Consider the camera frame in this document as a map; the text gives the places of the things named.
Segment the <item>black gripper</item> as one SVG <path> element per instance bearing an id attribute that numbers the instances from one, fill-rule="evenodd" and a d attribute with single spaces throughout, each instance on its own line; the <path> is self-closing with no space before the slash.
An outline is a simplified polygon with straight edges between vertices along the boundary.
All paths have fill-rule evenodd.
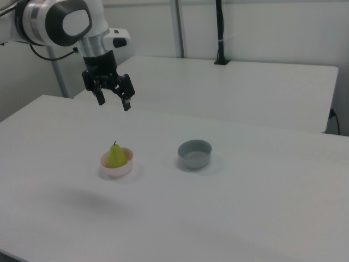
<path id="1" fill-rule="evenodd" d="M 105 104 L 102 88 L 113 90 L 122 101 L 124 111 L 131 108 L 131 98 L 135 94 L 128 74 L 118 75 L 117 63 L 113 51 L 96 57 L 83 58 L 86 70 L 82 72 L 85 89 L 93 93 L 98 104 Z"/>

